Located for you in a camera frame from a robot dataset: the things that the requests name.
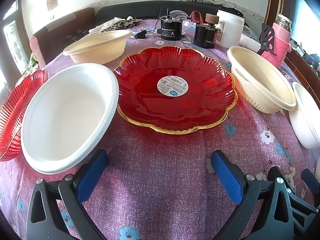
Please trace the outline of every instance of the brown chair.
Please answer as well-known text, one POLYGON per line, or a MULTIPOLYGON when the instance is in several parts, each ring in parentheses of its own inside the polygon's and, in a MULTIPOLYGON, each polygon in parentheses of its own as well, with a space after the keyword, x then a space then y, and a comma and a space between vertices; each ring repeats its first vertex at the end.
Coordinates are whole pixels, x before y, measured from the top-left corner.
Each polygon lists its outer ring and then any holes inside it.
POLYGON ((93 8, 85 8, 57 19, 30 38, 30 47, 36 55, 40 67, 44 67, 57 57, 69 44, 68 36, 75 36, 78 30, 88 31, 95 27, 93 8))

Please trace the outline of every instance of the blue gripper pad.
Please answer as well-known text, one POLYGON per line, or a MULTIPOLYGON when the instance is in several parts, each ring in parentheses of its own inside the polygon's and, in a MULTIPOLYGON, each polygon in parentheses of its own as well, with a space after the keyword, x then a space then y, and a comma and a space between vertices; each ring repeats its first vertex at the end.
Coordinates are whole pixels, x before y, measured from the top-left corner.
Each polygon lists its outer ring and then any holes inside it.
POLYGON ((244 173, 221 150, 212 153, 211 164, 231 200, 240 204, 246 190, 244 173))
POLYGON ((105 151, 99 150, 91 160, 78 170, 81 180, 76 185, 76 198, 79 203, 87 201, 97 185, 104 169, 108 165, 108 156, 105 151))

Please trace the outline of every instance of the leopard print cloth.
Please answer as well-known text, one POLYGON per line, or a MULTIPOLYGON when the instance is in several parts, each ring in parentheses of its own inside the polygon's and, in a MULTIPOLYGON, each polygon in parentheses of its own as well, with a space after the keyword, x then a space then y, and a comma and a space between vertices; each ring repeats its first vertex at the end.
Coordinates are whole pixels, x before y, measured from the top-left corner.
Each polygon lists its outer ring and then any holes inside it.
POLYGON ((113 24, 112 26, 110 26, 109 28, 102 30, 101 32, 104 33, 104 32, 114 31, 114 30, 125 30, 133 26, 137 26, 140 23, 141 23, 141 20, 137 18, 132 18, 130 20, 119 21, 113 24))

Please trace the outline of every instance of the beige bowl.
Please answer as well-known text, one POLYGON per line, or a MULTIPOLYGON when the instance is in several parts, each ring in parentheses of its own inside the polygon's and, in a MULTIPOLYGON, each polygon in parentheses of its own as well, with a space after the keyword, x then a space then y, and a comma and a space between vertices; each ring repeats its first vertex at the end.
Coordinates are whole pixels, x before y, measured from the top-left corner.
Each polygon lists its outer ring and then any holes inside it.
POLYGON ((120 57, 131 31, 118 30, 94 34, 66 47, 63 55, 70 56, 74 63, 105 64, 120 57))
POLYGON ((254 108, 266 114, 294 109, 297 102, 291 85, 269 61, 238 46, 231 47, 227 54, 236 88, 254 108))

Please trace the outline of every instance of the wooden knob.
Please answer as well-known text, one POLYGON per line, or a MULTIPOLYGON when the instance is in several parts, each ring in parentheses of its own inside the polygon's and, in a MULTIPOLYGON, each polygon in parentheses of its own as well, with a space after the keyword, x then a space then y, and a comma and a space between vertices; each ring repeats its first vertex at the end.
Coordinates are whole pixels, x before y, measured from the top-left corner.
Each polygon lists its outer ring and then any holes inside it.
POLYGON ((218 24, 219 23, 219 16, 207 13, 205 15, 205 21, 208 23, 212 23, 212 24, 218 24))

